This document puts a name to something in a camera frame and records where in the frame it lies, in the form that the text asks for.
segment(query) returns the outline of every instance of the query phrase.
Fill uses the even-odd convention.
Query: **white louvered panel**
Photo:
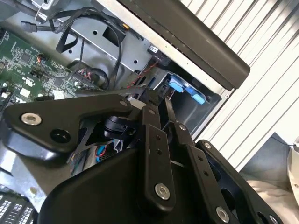
[[[298,107],[299,0],[183,2],[251,66],[247,80],[199,137],[240,170],[279,132],[276,124],[288,110]]]
[[[213,13],[209,13],[207,17],[204,19],[204,23],[209,27],[212,28],[214,24],[218,21],[219,18],[221,18],[221,14],[224,13],[225,8],[229,5],[229,0],[219,0],[217,1],[217,4],[213,7]]]
[[[211,14],[216,15],[217,12],[214,11],[215,5],[219,3],[219,0],[215,1],[208,1],[207,3],[203,4],[201,9],[197,12],[197,17],[205,22],[206,18]]]

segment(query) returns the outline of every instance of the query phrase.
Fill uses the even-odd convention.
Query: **motherboard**
[[[40,97],[72,98],[90,80],[52,60],[12,33],[0,29],[0,112]]]

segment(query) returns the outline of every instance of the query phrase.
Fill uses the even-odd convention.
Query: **white fabric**
[[[275,211],[284,224],[299,223],[299,207],[291,192],[262,181],[248,181],[248,183]]]

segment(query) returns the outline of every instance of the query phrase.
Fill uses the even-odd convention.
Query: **black plastic panel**
[[[227,90],[250,67],[179,0],[118,0]]]

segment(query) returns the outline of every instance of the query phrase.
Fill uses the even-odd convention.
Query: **connector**
[[[37,25],[31,22],[21,21],[21,26],[24,31],[28,33],[36,33],[37,32]]]

